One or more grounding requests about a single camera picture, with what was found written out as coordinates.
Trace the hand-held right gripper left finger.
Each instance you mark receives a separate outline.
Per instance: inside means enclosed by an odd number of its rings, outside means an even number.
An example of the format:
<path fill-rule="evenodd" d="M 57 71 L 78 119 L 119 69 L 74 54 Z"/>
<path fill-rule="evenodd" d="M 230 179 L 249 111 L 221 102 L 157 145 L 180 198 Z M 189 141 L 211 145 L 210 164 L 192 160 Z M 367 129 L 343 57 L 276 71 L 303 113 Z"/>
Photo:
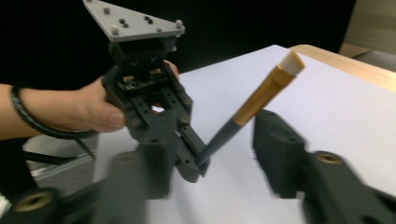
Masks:
<path fill-rule="evenodd" d="M 175 163 L 173 148 L 167 144 L 144 143 L 137 151 L 143 157 L 147 197 L 151 200 L 166 198 Z"/>

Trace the metal floor rail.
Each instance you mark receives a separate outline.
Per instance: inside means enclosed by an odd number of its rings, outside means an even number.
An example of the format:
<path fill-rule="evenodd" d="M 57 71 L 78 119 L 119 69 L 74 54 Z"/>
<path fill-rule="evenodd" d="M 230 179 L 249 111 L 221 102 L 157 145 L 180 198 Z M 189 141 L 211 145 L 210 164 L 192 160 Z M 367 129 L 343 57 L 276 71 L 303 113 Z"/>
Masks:
<path fill-rule="evenodd" d="M 95 159 L 81 155 L 62 165 L 48 165 L 31 172 L 40 184 L 65 185 L 91 183 Z"/>

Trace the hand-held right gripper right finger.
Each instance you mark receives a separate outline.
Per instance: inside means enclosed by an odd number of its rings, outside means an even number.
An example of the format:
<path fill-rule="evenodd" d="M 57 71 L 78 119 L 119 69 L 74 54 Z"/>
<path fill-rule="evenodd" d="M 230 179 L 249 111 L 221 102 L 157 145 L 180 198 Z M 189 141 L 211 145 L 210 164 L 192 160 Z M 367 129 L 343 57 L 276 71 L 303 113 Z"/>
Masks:
<path fill-rule="evenodd" d="M 262 110 L 254 121 L 252 148 L 272 192 L 294 199 L 300 191 L 304 139 L 278 114 Z"/>

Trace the black pencil with orange end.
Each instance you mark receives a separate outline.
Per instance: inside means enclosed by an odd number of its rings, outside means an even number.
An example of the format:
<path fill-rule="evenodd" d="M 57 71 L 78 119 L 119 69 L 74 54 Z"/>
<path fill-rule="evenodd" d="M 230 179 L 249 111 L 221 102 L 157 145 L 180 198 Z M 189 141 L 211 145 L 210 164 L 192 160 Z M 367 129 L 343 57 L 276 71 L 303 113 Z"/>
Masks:
<path fill-rule="evenodd" d="M 198 166 L 202 166 L 208 161 L 213 154 L 230 141 L 254 116 L 287 88 L 303 70 L 303 61 L 296 52 L 291 51 L 272 69 L 260 86 L 219 129 L 196 157 L 195 163 Z"/>

